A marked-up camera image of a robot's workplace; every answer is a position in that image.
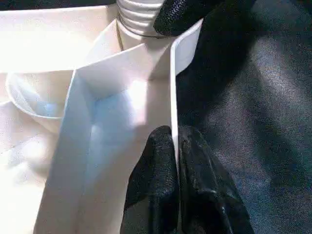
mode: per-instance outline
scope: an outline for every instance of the gloved hand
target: gloved hand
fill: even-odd
[[[184,233],[254,233],[230,174],[193,127],[179,129],[179,165]]]
[[[121,234],[253,234],[231,176],[192,127],[179,129],[180,198],[170,128],[147,140],[129,179]]]
[[[165,0],[155,20],[155,30],[164,36],[178,36],[205,17],[223,0]]]
[[[168,126],[155,129],[131,173],[121,234],[174,234],[179,209],[175,150]]]

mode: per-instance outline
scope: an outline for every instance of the white ribbed tube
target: white ribbed tube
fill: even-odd
[[[157,37],[154,21],[164,0],[117,0],[120,21],[124,26],[142,36]]]

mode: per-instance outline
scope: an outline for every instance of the white cup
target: white cup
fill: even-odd
[[[73,71],[10,73],[6,90],[11,101],[36,122],[58,133]]]

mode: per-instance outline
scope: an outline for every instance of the white surface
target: white surface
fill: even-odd
[[[170,51],[170,101],[171,101],[171,129],[172,139],[175,146],[175,161],[179,171],[178,158],[178,122],[177,122],[177,105],[176,105],[176,76],[186,69],[192,62],[200,29],[203,20],[201,19],[194,24],[189,30],[180,35],[172,44]]]
[[[2,11],[0,72],[73,70],[116,16],[116,4]]]
[[[57,139],[11,102],[0,113],[0,232],[30,234]]]
[[[0,233],[33,233],[57,142],[8,102],[7,73],[76,68],[116,15],[116,5],[0,12]]]
[[[12,102],[53,133],[59,132],[73,71],[11,73],[6,90]]]
[[[9,96],[5,89],[6,73],[0,73],[0,104],[9,100]]]
[[[120,43],[118,22],[109,28],[89,54],[101,60],[74,72],[35,233],[119,233],[130,172],[151,131],[171,123],[172,40],[133,38],[133,48],[92,54],[107,35]]]

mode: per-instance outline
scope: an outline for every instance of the black glove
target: black glove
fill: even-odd
[[[135,166],[127,190],[121,234],[174,234],[179,185],[171,130],[154,130]]]
[[[253,234],[235,184],[201,133],[179,129],[182,230],[186,234]]]
[[[178,36],[206,16],[222,0],[165,0],[154,28],[165,36]]]

